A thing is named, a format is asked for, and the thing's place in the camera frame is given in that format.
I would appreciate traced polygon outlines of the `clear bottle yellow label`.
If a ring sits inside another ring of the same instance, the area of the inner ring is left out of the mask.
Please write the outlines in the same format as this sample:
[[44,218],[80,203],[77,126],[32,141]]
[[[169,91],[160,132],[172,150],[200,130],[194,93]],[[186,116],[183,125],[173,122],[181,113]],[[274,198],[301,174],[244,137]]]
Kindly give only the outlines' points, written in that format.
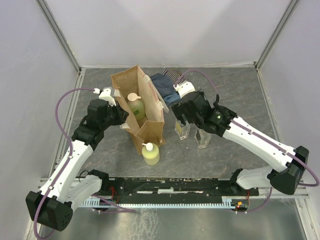
[[182,125],[178,120],[175,121],[174,130],[178,134],[180,140],[187,139],[190,134],[191,124]]

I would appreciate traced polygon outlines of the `green bottle with pump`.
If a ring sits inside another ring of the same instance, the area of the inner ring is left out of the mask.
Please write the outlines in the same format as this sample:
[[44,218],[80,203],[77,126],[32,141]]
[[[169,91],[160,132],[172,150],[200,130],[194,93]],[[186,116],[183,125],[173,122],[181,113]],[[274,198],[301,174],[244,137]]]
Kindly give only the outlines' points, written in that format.
[[145,106],[142,102],[142,97],[138,96],[136,93],[132,92],[127,96],[127,104],[131,109],[132,113],[134,114],[137,121],[142,120],[146,113],[145,113]]

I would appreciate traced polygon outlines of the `brown canvas bag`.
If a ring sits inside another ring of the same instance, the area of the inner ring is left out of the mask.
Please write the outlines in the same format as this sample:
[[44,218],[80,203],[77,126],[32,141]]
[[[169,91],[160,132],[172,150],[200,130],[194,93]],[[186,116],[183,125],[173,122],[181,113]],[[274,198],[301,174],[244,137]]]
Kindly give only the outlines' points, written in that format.
[[[139,155],[142,154],[143,143],[154,143],[162,146],[166,143],[163,137],[164,110],[152,85],[151,78],[138,66],[110,76],[112,86],[117,90],[116,99],[121,108],[129,113],[125,130],[130,134]],[[143,103],[145,116],[137,120],[129,107],[128,95],[137,94]]]

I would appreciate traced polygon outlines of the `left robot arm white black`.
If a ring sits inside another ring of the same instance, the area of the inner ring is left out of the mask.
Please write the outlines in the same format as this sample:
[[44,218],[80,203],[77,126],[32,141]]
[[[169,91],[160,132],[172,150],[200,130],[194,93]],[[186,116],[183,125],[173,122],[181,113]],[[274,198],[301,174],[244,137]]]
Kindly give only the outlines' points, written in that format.
[[109,175],[91,170],[77,186],[71,187],[84,162],[92,155],[104,132],[110,126],[126,122],[129,113],[119,104],[94,99],[87,107],[78,128],[69,139],[70,147],[49,180],[38,190],[30,191],[26,205],[35,224],[63,231],[71,221],[74,211],[91,195],[106,195],[110,191]]

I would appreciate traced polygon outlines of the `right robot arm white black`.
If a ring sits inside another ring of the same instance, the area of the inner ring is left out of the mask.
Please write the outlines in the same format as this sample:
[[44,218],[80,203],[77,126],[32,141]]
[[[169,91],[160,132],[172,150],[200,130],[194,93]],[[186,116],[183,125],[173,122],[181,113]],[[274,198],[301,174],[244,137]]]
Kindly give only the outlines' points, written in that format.
[[245,122],[234,111],[219,105],[217,96],[210,105],[203,91],[186,94],[172,106],[182,124],[195,124],[208,134],[235,142],[260,157],[268,165],[256,169],[238,169],[229,182],[229,191],[236,196],[254,187],[270,186],[286,195],[293,195],[305,172],[309,150],[285,145]]

